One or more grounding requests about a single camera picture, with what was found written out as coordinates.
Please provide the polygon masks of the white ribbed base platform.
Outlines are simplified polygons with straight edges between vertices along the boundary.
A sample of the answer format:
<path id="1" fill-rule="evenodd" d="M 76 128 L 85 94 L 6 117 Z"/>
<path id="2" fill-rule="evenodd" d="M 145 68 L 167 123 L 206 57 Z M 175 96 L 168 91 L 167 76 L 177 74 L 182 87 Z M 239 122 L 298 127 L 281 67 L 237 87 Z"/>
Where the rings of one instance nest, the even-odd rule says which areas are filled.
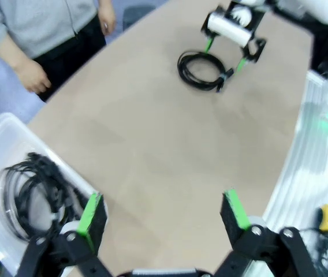
<path id="1" fill-rule="evenodd" d="M 312 227 L 328 204 L 328 81 L 307 74 L 295 137 L 263 219 L 275 232 Z"/>

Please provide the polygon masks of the clear plastic storage container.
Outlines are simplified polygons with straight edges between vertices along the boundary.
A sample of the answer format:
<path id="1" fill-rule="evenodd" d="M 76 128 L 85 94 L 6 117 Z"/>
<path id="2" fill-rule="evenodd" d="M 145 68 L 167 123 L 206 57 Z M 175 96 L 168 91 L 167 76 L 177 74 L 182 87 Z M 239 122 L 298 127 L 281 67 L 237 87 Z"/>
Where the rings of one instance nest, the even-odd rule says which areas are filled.
<path id="1" fill-rule="evenodd" d="M 96 189 L 15 115 L 12 113 L 0 114 L 0 173 L 4 168 L 25 160 L 29 152 L 49 157 L 59 167 L 63 176 L 83 195 L 90 197 L 96 192 Z M 0 179 L 0 262 L 11 275 L 15 275 L 28 244 L 17 238 L 6 224 L 2 189 L 3 182 Z"/>

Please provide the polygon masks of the person's right forearm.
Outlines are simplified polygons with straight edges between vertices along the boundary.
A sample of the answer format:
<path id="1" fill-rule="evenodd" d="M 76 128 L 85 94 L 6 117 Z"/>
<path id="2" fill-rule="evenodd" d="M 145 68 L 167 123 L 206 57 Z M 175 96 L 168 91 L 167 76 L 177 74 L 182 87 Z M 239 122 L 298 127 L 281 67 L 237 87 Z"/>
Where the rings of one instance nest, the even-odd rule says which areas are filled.
<path id="1" fill-rule="evenodd" d="M 33 61 L 23 53 L 8 34 L 0 41 L 0 59 L 15 71 L 28 69 L 33 65 Z"/>

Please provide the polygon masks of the person's right hand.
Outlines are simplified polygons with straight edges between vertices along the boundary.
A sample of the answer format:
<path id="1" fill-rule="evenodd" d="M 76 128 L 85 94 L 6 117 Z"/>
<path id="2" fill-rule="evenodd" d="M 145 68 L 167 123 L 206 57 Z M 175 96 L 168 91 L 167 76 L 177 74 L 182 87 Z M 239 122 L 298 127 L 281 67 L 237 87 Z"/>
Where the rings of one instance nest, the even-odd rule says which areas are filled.
<path id="1" fill-rule="evenodd" d="M 25 59 L 14 68 L 16 75 L 24 88 L 36 94 L 46 92 L 51 88 L 51 82 L 43 68 L 31 59 Z"/>

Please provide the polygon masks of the person in grey hoodie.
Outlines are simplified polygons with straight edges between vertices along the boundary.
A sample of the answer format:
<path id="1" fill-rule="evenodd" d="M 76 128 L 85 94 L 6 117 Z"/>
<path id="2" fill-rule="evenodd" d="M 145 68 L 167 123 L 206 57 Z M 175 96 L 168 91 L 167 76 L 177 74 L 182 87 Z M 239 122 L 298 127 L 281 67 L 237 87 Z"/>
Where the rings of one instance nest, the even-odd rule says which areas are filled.
<path id="1" fill-rule="evenodd" d="M 98 0 L 0 0 L 0 41 L 8 34 L 46 72 L 48 101 L 106 45 Z"/>

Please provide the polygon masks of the person's left hand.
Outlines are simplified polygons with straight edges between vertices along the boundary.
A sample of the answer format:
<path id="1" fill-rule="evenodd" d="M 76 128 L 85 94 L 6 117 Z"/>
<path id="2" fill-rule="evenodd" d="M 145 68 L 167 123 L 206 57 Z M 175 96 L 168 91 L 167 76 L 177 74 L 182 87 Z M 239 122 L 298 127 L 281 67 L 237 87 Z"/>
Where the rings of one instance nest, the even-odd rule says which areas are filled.
<path id="1" fill-rule="evenodd" d="M 102 32 L 105 36 L 110 35 L 115 30 L 116 16 L 112 0 L 98 0 L 98 17 Z"/>

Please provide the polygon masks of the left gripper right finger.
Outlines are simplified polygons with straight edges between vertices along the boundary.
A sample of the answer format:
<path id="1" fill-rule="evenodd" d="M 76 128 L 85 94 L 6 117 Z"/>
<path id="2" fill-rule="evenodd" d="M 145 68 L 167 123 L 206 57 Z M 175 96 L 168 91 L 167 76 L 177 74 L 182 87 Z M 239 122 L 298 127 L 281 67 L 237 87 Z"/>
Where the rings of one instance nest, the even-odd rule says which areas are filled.
<path id="1" fill-rule="evenodd" d="M 297 228 L 284 227 L 275 233 L 252 224 L 234 189 L 223 193 L 220 215 L 232 251 L 215 277 L 243 277 L 253 261 L 264 262 L 274 277 L 318 277 Z"/>

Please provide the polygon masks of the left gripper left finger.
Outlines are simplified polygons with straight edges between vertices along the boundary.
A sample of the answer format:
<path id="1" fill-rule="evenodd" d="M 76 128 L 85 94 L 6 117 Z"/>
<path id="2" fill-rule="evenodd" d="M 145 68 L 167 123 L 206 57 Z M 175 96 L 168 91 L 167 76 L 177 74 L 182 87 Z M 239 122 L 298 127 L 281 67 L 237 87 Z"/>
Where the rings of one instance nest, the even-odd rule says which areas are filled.
<path id="1" fill-rule="evenodd" d="M 74 266 L 83 277 L 113 277 L 98 258 L 108 218 L 103 195 L 92 194 L 76 230 L 31 238 L 15 277 L 61 277 Z"/>

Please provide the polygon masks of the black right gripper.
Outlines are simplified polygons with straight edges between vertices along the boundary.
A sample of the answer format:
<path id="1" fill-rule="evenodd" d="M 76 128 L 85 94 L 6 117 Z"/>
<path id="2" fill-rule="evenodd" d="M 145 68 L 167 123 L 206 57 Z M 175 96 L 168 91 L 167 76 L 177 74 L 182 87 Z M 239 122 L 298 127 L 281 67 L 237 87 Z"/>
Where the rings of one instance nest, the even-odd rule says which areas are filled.
<path id="1" fill-rule="evenodd" d="M 227 8 L 218 5 L 213 11 L 209 12 L 201 28 L 201 32 L 208 37 L 204 52 L 207 54 L 211 49 L 214 39 L 220 36 L 207 29 L 210 13 L 215 12 L 252 33 L 251 40 L 247 45 L 245 47 L 239 46 L 243 57 L 236 66 L 234 73 L 240 73 L 248 62 L 258 61 L 266 45 L 266 39 L 256 37 L 255 32 L 264 17 L 265 8 L 266 0 L 231 0 Z"/>

